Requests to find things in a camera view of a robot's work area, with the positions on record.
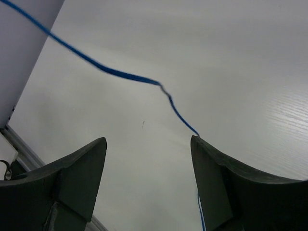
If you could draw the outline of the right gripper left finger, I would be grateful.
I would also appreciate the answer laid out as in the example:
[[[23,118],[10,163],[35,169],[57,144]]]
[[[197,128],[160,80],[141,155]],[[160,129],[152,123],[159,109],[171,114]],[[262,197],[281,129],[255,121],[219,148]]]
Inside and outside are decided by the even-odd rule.
[[[2,231],[83,231],[91,221],[107,142],[79,150],[0,182]]]

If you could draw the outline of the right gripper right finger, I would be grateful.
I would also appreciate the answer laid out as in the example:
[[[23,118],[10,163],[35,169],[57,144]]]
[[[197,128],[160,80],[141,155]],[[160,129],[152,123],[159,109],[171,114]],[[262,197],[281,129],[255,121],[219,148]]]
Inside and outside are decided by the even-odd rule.
[[[307,230],[307,181],[253,168],[197,136],[191,155],[206,230]]]

